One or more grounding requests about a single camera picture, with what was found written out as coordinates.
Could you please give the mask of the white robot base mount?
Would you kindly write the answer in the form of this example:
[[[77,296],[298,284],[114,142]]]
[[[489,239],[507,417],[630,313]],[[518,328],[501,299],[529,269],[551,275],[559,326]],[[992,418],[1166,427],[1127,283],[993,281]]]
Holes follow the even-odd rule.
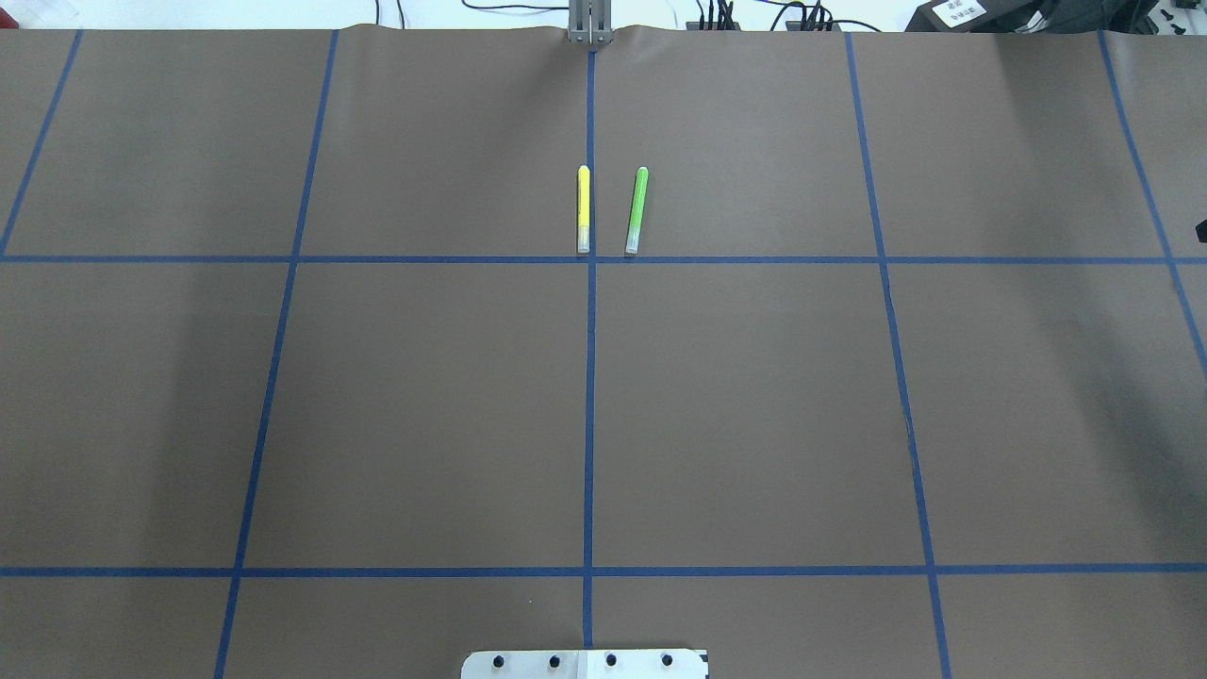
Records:
[[[707,652],[686,648],[471,652],[461,678],[709,678]]]

